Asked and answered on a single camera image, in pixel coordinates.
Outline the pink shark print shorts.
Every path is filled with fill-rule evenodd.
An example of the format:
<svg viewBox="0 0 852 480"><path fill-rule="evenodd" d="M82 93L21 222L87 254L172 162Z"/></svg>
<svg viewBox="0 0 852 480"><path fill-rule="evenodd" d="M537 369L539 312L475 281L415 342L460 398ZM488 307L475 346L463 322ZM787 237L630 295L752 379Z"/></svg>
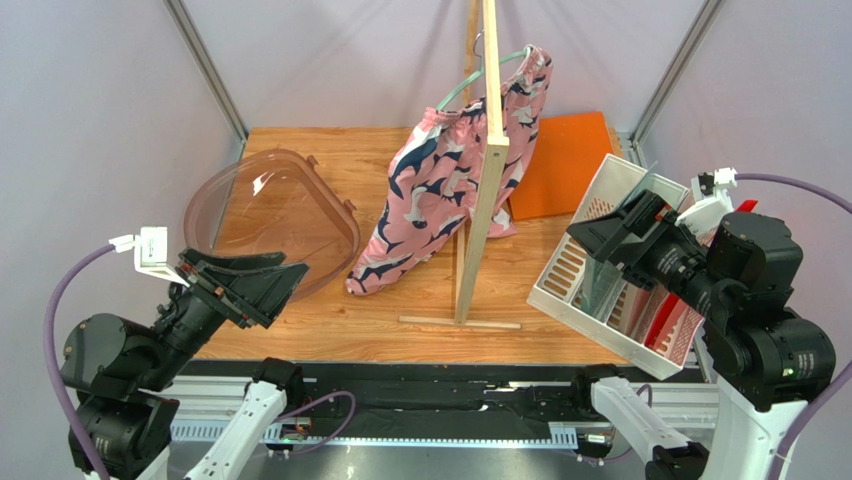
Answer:
<svg viewBox="0 0 852 480"><path fill-rule="evenodd" d="M549 53L529 45L518 70L501 86L504 133L510 145L489 226L491 238L516 234L504 205L533 157L551 82ZM388 167L383 211L345 280L356 296L374 294L429 260L471 219L487 137L483 99L459 110L429 108Z"/></svg>

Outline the mint green clothes hanger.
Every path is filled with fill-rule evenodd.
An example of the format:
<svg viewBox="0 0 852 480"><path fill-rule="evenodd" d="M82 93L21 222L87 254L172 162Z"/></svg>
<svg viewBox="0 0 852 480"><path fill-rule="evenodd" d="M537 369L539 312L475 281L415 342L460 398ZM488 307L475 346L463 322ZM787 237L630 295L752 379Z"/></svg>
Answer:
<svg viewBox="0 0 852 480"><path fill-rule="evenodd" d="M479 60L478 68L475 69L472 73L468 74L462 82L460 82L452 91L450 91L444 97L444 99L435 107L436 110L445 110L452 100L454 100L457 96L465 92L476 80L478 80L485 74L484 55L480 54L477 50L480 40L483 37L484 30L480 30L474 38L473 45L471 47L471 53L474 55L474 58ZM516 59L526 58L531 53L531 51L532 47L526 46L522 50L501 57L499 59L499 64L502 65Z"/></svg>

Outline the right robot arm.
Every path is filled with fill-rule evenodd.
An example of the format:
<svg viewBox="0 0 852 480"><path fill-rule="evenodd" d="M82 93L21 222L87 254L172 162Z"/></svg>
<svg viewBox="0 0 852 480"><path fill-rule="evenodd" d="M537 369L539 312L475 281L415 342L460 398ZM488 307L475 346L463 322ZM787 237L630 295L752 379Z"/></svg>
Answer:
<svg viewBox="0 0 852 480"><path fill-rule="evenodd" d="M786 224L733 211L702 245L645 190L567 231L588 258L615 266L634 286L663 288L704 321L719 394L710 446L671 428L613 366L580 378L587 407L621 432L645 477L784 478L800 432L836 390L831 340L788 306L803 252Z"/></svg>

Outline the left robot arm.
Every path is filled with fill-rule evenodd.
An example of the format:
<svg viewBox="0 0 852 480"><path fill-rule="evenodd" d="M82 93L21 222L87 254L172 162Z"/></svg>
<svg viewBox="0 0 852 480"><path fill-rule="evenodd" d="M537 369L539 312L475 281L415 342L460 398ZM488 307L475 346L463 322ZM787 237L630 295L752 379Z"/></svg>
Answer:
<svg viewBox="0 0 852 480"><path fill-rule="evenodd" d="M193 248L179 255L169 301L152 326L100 313L68 335L63 384L80 402L69 432L75 466L136 479L171 442L179 403L161 397L226 322L270 327L310 268L282 252L218 257Z"/></svg>

